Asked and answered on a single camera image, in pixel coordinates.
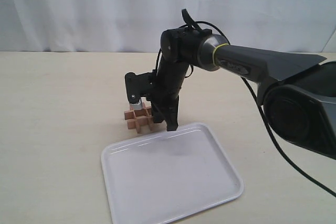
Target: white tray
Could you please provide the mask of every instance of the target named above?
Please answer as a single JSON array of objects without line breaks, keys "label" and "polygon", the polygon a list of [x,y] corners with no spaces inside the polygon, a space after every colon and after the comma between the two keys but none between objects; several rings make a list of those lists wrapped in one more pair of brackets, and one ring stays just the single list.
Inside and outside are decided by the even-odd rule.
[{"label": "white tray", "polygon": [[244,191],[242,179],[202,123],[111,144],[101,162],[113,224],[170,223]]}]

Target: white backdrop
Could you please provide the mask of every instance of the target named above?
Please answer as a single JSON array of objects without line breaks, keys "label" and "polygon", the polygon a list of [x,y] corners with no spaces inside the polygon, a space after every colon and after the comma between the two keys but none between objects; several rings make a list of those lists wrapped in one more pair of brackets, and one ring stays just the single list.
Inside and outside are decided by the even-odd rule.
[{"label": "white backdrop", "polygon": [[336,0],[0,0],[0,50],[154,52],[182,8],[234,45],[336,51]]}]

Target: beige table surface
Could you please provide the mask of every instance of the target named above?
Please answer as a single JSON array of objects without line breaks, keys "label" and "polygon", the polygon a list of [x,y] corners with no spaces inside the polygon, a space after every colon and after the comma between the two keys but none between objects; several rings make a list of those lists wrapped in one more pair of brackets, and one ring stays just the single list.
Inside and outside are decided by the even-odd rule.
[{"label": "beige table surface", "polygon": [[[336,60],[336,54],[323,54]],[[0,52],[0,223],[111,223],[100,163],[128,130],[124,75],[156,54]],[[336,199],[274,148],[248,90],[224,70],[195,69],[179,123],[210,126],[245,182],[243,195],[181,223],[336,223]],[[280,140],[306,172],[336,190],[336,161]]]}]

